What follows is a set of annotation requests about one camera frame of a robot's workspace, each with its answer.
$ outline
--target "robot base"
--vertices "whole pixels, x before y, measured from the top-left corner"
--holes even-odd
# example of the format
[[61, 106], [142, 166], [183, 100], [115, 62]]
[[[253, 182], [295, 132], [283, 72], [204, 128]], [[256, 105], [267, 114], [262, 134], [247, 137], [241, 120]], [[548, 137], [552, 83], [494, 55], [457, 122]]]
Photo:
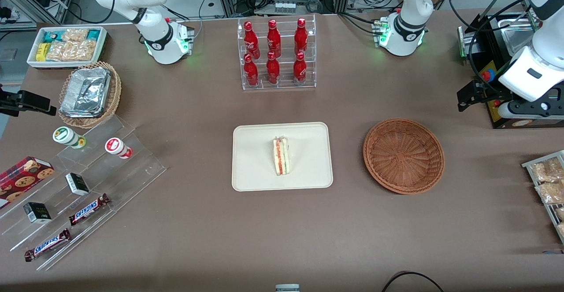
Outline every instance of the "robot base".
[[147, 42], [145, 42], [149, 54], [153, 56], [155, 61], [161, 64], [176, 63], [186, 55], [192, 54], [194, 30], [188, 30], [186, 26], [176, 22], [171, 22], [169, 25], [173, 28], [173, 37], [165, 45], [164, 49], [159, 51], [151, 49]]
[[374, 35], [374, 44], [389, 51], [389, 53], [397, 56], [407, 56], [415, 52], [415, 49], [423, 42], [425, 31], [421, 32], [419, 38], [413, 41], [405, 41], [403, 37], [395, 31], [393, 20], [397, 17], [397, 13], [392, 13], [388, 17], [380, 18], [379, 26], [372, 25], [374, 33], [382, 33], [382, 35]]

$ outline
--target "snickers bar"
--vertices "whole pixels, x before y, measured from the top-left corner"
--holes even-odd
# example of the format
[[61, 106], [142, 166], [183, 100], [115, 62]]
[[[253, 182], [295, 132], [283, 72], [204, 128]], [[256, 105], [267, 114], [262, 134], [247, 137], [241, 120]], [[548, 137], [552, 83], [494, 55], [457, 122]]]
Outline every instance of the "snickers bar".
[[110, 202], [110, 199], [108, 198], [108, 196], [104, 193], [104, 195], [100, 196], [99, 198], [97, 198], [95, 201], [93, 201], [92, 203], [90, 203], [88, 206], [86, 206], [85, 208], [83, 208], [82, 210], [79, 210], [76, 214], [72, 215], [71, 217], [69, 217], [70, 219], [70, 225], [74, 226], [76, 225], [78, 222], [80, 222], [81, 220], [87, 218], [90, 214], [92, 214], [93, 212], [97, 211], [98, 208], [106, 205], [107, 203]]
[[44, 253], [45, 251], [53, 249], [55, 246], [58, 246], [59, 244], [70, 240], [71, 240], [71, 233], [67, 228], [65, 228], [62, 233], [47, 240], [40, 246], [37, 246], [35, 249], [27, 250], [25, 255], [26, 262], [30, 262], [31, 260], [34, 260], [35, 258], [40, 256], [40, 254]]

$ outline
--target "cookie box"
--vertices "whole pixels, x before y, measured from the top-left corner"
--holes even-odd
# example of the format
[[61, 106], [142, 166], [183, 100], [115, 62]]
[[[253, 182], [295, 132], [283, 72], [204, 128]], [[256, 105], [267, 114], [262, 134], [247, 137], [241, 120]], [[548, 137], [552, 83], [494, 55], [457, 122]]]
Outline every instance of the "cookie box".
[[104, 42], [107, 35], [106, 29], [101, 26], [80, 26], [80, 29], [89, 30], [99, 30], [100, 34], [96, 40], [96, 47], [94, 48], [94, 53], [90, 61], [66, 61], [66, 62], [55, 62], [55, 61], [37, 61], [36, 54], [40, 49], [40, 44], [43, 42], [45, 33], [52, 33], [54, 31], [62, 31], [68, 29], [69, 27], [45, 27], [37, 31], [37, 36], [33, 42], [30, 55], [28, 55], [28, 64], [30, 67], [35, 67], [36, 69], [72, 69], [73, 67], [81, 67], [83, 65], [96, 63], [100, 58], [102, 49], [104, 48]]
[[0, 174], [0, 208], [13, 202], [53, 172], [55, 170], [50, 163], [34, 157], [26, 157]]

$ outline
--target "white tray of snacks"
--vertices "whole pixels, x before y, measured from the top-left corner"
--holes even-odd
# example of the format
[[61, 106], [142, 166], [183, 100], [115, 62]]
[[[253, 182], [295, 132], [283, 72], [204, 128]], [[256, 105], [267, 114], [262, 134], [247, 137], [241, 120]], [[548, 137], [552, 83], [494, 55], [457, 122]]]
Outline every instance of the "white tray of snacks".
[[96, 63], [106, 35], [107, 31], [100, 26], [41, 28], [27, 62], [36, 69], [65, 69]]
[[[288, 148], [277, 157], [275, 139], [282, 137], [285, 139], [283, 144], [278, 141], [278, 151], [284, 149], [285, 143]], [[326, 124], [252, 125], [233, 131], [231, 184], [235, 190], [328, 188], [332, 183]]]

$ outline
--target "red cookie box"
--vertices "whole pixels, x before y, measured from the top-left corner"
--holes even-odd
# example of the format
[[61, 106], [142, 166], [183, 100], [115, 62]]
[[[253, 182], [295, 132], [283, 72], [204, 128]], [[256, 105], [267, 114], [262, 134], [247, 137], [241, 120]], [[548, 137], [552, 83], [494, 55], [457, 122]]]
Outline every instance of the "red cookie box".
[[55, 170], [50, 163], [26, 157], [0, 174], [0, 208], [13, 202], [53, 172]]

